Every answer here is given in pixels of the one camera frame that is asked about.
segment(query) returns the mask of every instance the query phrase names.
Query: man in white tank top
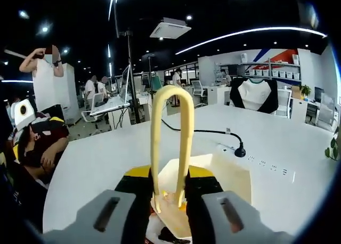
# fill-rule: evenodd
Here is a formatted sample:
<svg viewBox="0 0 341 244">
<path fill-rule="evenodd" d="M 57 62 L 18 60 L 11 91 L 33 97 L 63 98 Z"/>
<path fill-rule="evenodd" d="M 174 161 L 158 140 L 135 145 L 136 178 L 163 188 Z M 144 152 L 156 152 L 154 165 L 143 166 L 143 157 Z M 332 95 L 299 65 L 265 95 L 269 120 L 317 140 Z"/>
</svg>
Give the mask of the man in white tank top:
<svg viewBox="0 0 341 244">
<path fill-rule="evenodd" d="M 35 55 L 43 55 L 42 59 L 33 59 Z M 21 72 L 32 72 L 33 88 L 37 110 L 49 113 L 51 117 L 63 119 L 60 101 L 56 97 L 54 78 L 63 77 L 63 65 L 56 46 L 37 48 L 23 61 L 19 67 Z"/>
</svg>

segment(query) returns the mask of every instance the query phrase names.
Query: power outlet strip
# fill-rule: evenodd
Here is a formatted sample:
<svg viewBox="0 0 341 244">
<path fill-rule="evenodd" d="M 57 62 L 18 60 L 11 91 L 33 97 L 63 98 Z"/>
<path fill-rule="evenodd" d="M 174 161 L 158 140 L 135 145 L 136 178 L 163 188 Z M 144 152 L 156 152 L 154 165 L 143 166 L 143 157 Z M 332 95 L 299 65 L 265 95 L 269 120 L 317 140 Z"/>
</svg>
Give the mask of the power outlet strip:
<svg viewBox="0 0 341 244">
<path fill-rule="evenodd" d="M 230 149 L 223 146 L 223 145 L 218 145 L 217 147 L 219 152 L 223 153 L 230 153 Z M 267 162 L 264 159 L 258 159 L 255 158 L 252 155 L 246 155 L 245 157 L 238 158 L 238 161 L 241 164 L 247 165 L 249 168 L 262 168 L 264 170 L 268 170 L 268 172 L 271 172 L 272 174 L 276 174 L 280 178 L 284 178 L 285 180 L 289 181 L 290 183 L 294 183 L 295 181 L 295 175 L 296 172 L 289 169 L 288 167 L 282 165 L 282 164 L 273 164 L 271 162 Z"/>
</svg>

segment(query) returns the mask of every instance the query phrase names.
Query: potted plant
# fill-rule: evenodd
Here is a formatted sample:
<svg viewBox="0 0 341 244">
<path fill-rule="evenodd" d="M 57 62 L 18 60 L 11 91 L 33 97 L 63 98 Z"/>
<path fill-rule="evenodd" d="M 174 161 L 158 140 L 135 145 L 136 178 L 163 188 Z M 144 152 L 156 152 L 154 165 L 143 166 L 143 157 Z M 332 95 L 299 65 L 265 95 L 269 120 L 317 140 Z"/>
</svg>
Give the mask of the potted plant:
<svg viewBox="0 0 341 244">
<path fill-rule="evenodd" d="M 332 160 L 338 160 L 338 145 L 337 145 L 337 138 L 338 138 L 338 132 L 339 132 L 339 127 L 336 128 L 334 132 L 334 137 L 330 141 L 330 147 L 326 148 L 324 151 L 324 154 L 326 155 L 327 158 L 330 158 Z"/>
<path fill-rule="evenodd" d="M 300 86 L 299 90 L 301 91 L 302 99 L 306 98 L 311 93 L 311 88 L 307 85 Z"/>
</svg>

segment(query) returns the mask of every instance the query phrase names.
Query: yellow u-shaped foam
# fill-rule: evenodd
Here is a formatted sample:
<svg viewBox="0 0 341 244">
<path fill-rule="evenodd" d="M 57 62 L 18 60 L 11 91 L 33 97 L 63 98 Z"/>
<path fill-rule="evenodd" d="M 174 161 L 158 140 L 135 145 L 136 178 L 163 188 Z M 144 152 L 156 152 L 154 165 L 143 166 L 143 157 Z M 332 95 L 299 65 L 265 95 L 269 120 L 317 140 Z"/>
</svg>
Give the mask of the yellow u-shaped foam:
<svg viewBox="0 0 341 244">
<path fill-rule="evenodd" d="M 159 195 L 158 174 L 159 174 L 159 143 L 161 131 L 161 117 L 165 100 L 173 95 L 180 97 L 181 109 L 181 143 L 179 156 L 179 171 L 177 176 L 175 199 L 178 206 L 181 206 L 184 195 L 185 178 L 188 173 L 189 160 L 191 156 L 192 137 L 194 133 L 194 104 L 191 95 L 182 88 L 165 86 L 160 89 L 153 101 L 151 119 L 151 173 L 154 184 L 155 208 L 160 213 L 160 204 L 155 197 Z"/>
</svg>

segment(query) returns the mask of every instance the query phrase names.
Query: beige tray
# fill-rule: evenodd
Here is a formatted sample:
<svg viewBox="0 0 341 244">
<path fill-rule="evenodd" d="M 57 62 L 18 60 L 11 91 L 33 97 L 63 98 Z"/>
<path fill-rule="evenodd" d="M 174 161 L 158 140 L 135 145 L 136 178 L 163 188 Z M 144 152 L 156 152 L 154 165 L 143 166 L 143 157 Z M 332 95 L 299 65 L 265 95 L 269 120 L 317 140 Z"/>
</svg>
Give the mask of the beige tray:
<svg viewBox="0 0 341 244">
<path fill-rule="evenodd" d="M 207 154 L 190 158 L 190 165 L 210 170 L 219 181 L 224 191 L 233 191 L 251 204 L 251 180 L 247 169 L 236 165 L 222 154 Z M 179 210 L 176 203 L 165 200 L 163 190 L 175 193 L 178 176 L 179 159 L 170 160 L 159 173 L 159 193 L 161 213 L 158 213 L 154 202 L 151 202 L 156 214 L 178 239 L 191 237 L 188 217 L 185 211 Z"/>
</svg>

